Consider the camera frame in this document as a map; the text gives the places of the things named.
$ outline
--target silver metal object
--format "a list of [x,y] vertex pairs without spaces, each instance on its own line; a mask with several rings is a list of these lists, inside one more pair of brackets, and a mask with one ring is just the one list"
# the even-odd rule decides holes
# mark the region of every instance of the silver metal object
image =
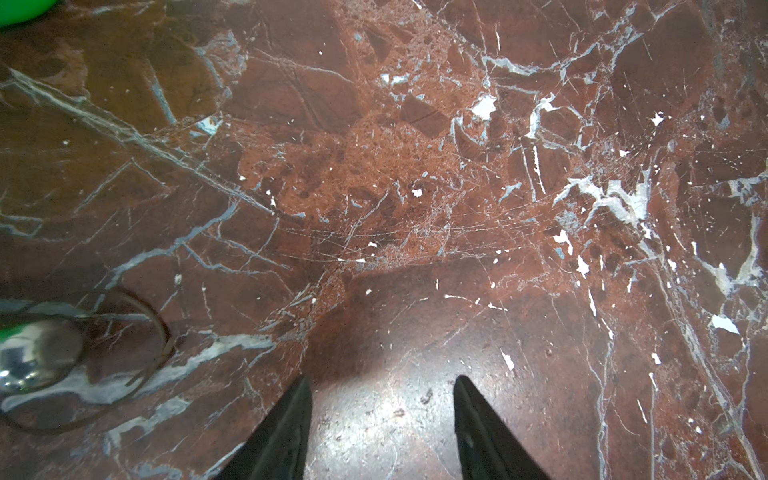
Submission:
[[0,330],[0,392],[29,393],[62,380],[77,365],[84,338],[63,317],[26,314],[30,323]]

